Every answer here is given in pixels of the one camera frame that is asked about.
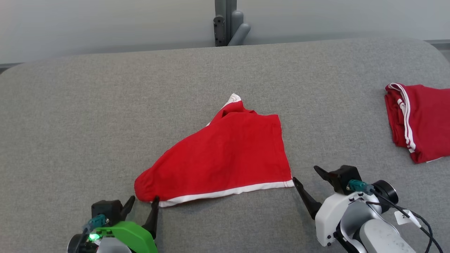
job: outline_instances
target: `green led light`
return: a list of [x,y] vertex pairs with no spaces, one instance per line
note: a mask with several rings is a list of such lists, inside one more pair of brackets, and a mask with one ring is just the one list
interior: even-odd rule
[[90,234],[89,235],[89,240],[91,240],[92,242],[97,240],[98,238],[100,238],[100,235],[98,235],[98,234]]

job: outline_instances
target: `white trim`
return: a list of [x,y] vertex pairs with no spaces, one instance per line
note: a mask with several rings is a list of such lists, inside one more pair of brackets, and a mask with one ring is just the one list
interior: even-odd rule
[[442,158],[442,157],[436,158],[436,159],[431,160],[431,161],[426,161],[426,163],[429,163],[429,162],[432,162],[432,161],[436,161],[436,160],[439,160],[439,159],[441,159],[441,158]]
[[231,96],[229,97],[228,101],[224,104],[224,106],[222,106],[221,110],[222,110],[225,106],[227,106],[228,104],[235,103],[235,102],[239,102],[239,101],[241,101],[241,97],[238,96],[238,95],[236,95],[235,93],[233,93],[233,94],[231,94]]
[[283,182],[272,182],[272,183],[262,183],[262,184],[256,184],[256,185],[247,185],[237,188],[232,188],[228,190],[222,190],[222,191],[216,191],[216,192],[210,192],[210,193],[203,193],[203,194],[193,194],[193,195],[185,195],[176,197],[173,199],[168,199],[166,201],[160,201],[159,206],[164,207],[170,207],[174,206],[176,204],[184,203],[191,200],[196,199],[211,199],[211,198],[219,198],[228,196],[231,194],[241,194],[243,192],[250,192],[255,190],[264,190],[264,189],[272,189],[272,188],[288,188],[293,187],[294,182],[292,180],[289,181],[283,181]]
[[408,93],[406,93],[406,90],[398,83],[391,83],[389,84],[389,88],[397,90],[400,92],[401,97],[403,98],[403,102],[401,103],[399,100],[397,101],[397,103],[400,105],[400,108],[402,110],[403,113],[403,120],[404,120],[404,125],[405,125],[405,140],[406,140],[406,144],[411,147],[409,149],[409,151],[411,153],[414,153],[416,150],[416,144],[414,143],[414,138],[413,138],[413,130],[411,129],[410,126],[410,114],[411,114],[411,103],[410,103],[410,99],[408,97]]

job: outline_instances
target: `white wall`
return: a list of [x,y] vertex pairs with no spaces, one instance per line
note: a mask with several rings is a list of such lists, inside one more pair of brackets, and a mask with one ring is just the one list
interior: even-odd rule
[[[398,35],[450,39],[448,0],[238,0],[247,44]],[[0,0],[0,64],[213,46],[214,0]]]

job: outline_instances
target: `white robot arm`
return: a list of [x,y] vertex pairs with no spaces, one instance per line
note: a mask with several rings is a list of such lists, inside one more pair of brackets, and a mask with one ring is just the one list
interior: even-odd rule
[[379,180],[364,185],[368,189],[356,191],[353,183],[363,183],[356,167],[343,165],[333,172],[318,166],[314,169],[336,192],[323,204],[315,201],[297,178],[292,180],[315,220],[317,240],[322,246],[337,240],[350,253],[415,252],[397,229],[381,217],[392,203],[398,203],[397,193],[389,183]]

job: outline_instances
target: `red cloth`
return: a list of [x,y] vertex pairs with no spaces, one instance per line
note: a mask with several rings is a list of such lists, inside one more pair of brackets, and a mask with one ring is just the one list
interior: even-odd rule
[[394,143],[408,148],[415,163],[450,155],[450,89],[391,83],[386,91]]
[[166,151],[135,181],[136,196],[160,206],[292,187],[278,115],[258,115],[233,94],[211,123]]

